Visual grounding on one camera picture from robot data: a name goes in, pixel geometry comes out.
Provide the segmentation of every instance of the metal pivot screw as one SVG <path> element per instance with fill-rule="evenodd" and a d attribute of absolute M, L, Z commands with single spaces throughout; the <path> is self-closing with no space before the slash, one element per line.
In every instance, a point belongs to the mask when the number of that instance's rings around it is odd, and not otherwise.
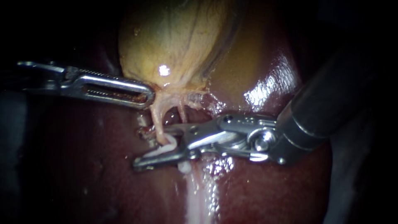
<path fill-rule="evenodd" d="M 258 152 L 268 151 L 274 142 L 274 135 L 270 131 L 260 134 L 254 141 L 254 149 Z"/>

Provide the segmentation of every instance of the wet tissue surface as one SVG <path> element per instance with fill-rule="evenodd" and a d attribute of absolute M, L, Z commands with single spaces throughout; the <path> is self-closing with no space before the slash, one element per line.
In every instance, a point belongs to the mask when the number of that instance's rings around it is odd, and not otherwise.
<path fill-rule="evenodd" d="M 204 122 L 231 111 L 276 117 L 300 88 L 301 80 L 273 4 L 251 1 L 242 8 L 223 1 L 219 4 L 208 9 L 216 8 L 215 12 L 226 12 L 226 15 L 236 14 L 239 19 L 230 21 L 226 17 L 224 23 L 217 26 L 222 29 L 215 30 L 219 34 L 215 38 L 190 42 L 194 47 L 187 51 L 186 58 L 178 66 L 171 63 L 173 57 L 149 47 L 156 46 L 156 39 L 150 44 L 141 42 L 140 35 L 152 40 L 152 29 L 146 29 L 146 26 L 153 27 L 159 20 L 148 19 L 153 16 L 150 13 L 150 16 L 138 17 L 139 21 L 143 19 L 143 25 L 132 29 L 133 36 L 138 39 L 128 46 L 141 52 L 136 51 L 138 56 L 132 61 L 151 59 L 143 67 L 134 63 L 128 67 L 129 62 L 123 62 L 121 58 L 121 69 L 127 76 L 129 71 L 137 73 L 156 68 L 151 75 L 134 76 L 158 86 L 164 85 L 157 90 L 157 99 L 164 101 L 159 101 L 150 110 L 69 99 L 59 99 L 50 107 L 36 141 L 41 142 L 46 153 L 42 166 L 50 172 L 55 210 L 65 217 L 61 222 L 322 222 L 330 181 L 328 144 L 293 168 L 211 154 L 190 162 L 192 170 L 189 173 L 181 173 L 177 166 L 141 173 L 131 168 L 134 158 L 157 147 L 155 138 L 161 133 L 159 128 L 153 129 L 156 119 L 157 126 L 161 127 L 180 122 Z M 192 10 L 200 5 L 181 8 Z M 200 15 L 201 10 L 198 12 L 184 14 L 182 10 L 180 15 L 191 21 L 190 16 Z M 198 27 L 198 33 L 201 33 L 201 27 L 207 26 L 203 23 Z M 155 34 L 161 36 L 163 31 Z M 202 41 L 211 42 L 209 46 L 212 47 L 202 51 Z M 88 63 L 105 72 L 117 70 L 118 62 L 113 60 L 116 49 L 110 51 L 101 44 L 99 46 L 102 47 L 98 52 L 103 54 L 96 54 L 95 59 L 87 54 Z M 154 58 L 154 55 L 160 55 L 159 52 L 167 59 Z M 195 65 L 195 69 L 185 66 L 184 63 L 194 59 L 202 60 L 202 63 Z M 163 80 L 157 75 L 161 72 L 158 68 L 164 68 L 164 65 L 171 72 L 191 72 L 191 76 L 189 79 L 181 75 L 169 76 L 171 78 Z"/>

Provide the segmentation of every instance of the dark background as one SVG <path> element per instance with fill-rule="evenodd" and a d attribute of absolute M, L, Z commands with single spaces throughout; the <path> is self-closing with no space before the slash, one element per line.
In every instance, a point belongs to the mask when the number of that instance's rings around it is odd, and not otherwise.
<path fill-rule="evenodd" d="M 394 147 L 387 146 L 388 141 L 382 124 L 388 120 L 383 114 L 389 109 L 385 103 L 381 103 L 387 98 L 384 74 L 388 72 L 389 65 L 386 65 L 388 63 L 384 60 L 387 57 L 385 50 L 390 47 L 386 38 L 390 27 L 384 17 L 384 9 L 388 6 L 381 2 L 365 3 L 355 0 L 282 0 L 278 2 L 278 6 L 305 80 L 309 79 L 322 62 L 348 37 L 367 38 L 370 46 L 379 49 L 380 56 L 376 57 L 375 63 L 380 67 L 380 76 L 372 87 L 371 97 L 364 105 L 367 117 L 371 118 L 367 122 L 372 126 L 372 150 L 352 182 L 357 194 L 344 220 L 346 223 L 381 222 L 390 214 L 392 208 L 387 201 L 394 202 L 390 195 L 392 191 L 387 190 L 394 177 L 390 173 L 391 168 L 386 167 L 388 162 L 385 156 L 385 152 L 393 150 Z M 109 55 L 110 60 L 117 60 L 115 25 L 120 20 L 122 10 L 123 2 L 118 1 L 97 2 L 95 5 L 82 2 L 10 2 L 2 8 L 0 15 L 2 73 L 12 69 L 17 60 L 66 61 L 73 62 L 75 66 L 103 70 L 95 67 L 95 63 L 90 63 L 86 55 L 92 55 L 96 44 L 105 39 L 109 42 L 106 41 L 104 48 L 115 53 Z M 120 70 L 115 68 L 111 72 L 118 74 Z M 13 107 L 19 105 L 18 102 L 26 102 L 20 95 L 3 96 L 1 107 Z M 33 130 L 40 122 L 46 103 L 51 103 L 51 98 L 43 99 L 27 98 L 30 106 L 25 122 L 25 141 L 32 141 L 33 135 L 29 134 L 29 130 Z M 4 131 L 9 130 L 7 125 L 10 124 L 2 122 L 1 125 L 4 134 Z M 5 223 L 16 223 L 18 217 L 24 217 L 21 220 L 28 221 L 43 216 L 51 220 L 51 217 L 56 216 L 51 205 L 40 204 L 41 200 L 46 201 L 48 197 L 43 194 L 47 191 L 43 187 L 48 180 L 40 173 L 32 176 L 32 172 L 27 170 L 30 165 L 37 166 L 39 161 L 40 158 L 35 158 L 25 164 L 17 163 L 18 172 L 30 175 L 27 182 L 33 183 L 36 180 L 35 185 L 22 186 L 20 195 L 13 196 L 0 189 L 0 222 L 5 220 Z"/>

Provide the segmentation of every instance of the forceps jaw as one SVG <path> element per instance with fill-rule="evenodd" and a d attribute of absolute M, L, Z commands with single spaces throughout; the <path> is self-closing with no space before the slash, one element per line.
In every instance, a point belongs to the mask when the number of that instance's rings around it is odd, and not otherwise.
<path fill-rule="evenodd" d="M 32 61 L 20 61 L 17 65 L 40 69 L 47 73 L 41 86 L 24 89 L 33 94 L 60 95 L 112 103 L 135 109 L 145 109 L 155 99 L 154 90 L 136 80 L 105 75 L 72 66 L 58 67 L 54 63 L 41 64 Z"/>

